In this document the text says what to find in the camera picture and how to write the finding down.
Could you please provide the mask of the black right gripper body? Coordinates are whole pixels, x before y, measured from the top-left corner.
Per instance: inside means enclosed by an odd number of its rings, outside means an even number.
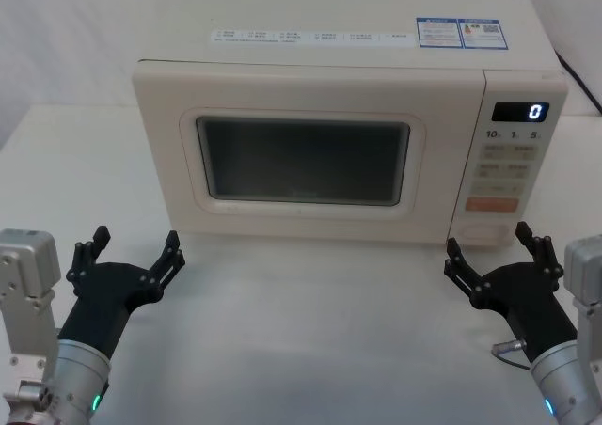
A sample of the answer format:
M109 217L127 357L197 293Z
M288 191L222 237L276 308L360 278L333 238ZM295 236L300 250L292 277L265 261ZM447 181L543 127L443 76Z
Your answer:
M524 353L534 360L546 351L577 338L577 329L558 302L563 268L541 268L533 262L501 266L481 276L471 288L471 304L497 312Z

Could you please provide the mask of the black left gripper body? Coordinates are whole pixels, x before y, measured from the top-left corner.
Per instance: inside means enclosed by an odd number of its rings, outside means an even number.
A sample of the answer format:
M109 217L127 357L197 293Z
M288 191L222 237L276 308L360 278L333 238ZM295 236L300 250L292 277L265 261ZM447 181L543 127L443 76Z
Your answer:
M67 280L76 301L58 337L83 343L113 356L132 313L160 301L164 286L151 271L126 263L106 262L71 270Z

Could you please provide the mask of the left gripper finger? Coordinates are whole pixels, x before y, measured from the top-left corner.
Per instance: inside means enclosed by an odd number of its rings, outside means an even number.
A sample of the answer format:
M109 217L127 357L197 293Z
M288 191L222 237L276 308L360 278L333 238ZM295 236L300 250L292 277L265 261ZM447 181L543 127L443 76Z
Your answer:
M142 303L159 302L164 296L166 287L184 265L185 259L179 234L171 230L166 237L163 252L147 271L145 279L141 281Z
M66 279L73 287L73 293L80 296L92 279L97 258L105 250L111 235L107 226L99 226L92 239L85 243L78 242L74 246L71 268Z

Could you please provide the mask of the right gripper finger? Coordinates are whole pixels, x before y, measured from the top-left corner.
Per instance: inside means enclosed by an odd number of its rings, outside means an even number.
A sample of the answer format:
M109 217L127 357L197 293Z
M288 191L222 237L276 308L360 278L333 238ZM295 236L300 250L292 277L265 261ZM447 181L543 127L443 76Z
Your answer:
M556 292L560 287L559 280L563 277L563 268L558 262L551 237L534 235L524 221L517 223L515 236L532 257L534 279L546 292Z
M444 275L460 289L474 308L493 310L490 276L479 275L468 264L455 238L447 241L446 251L448 257L444 262Z

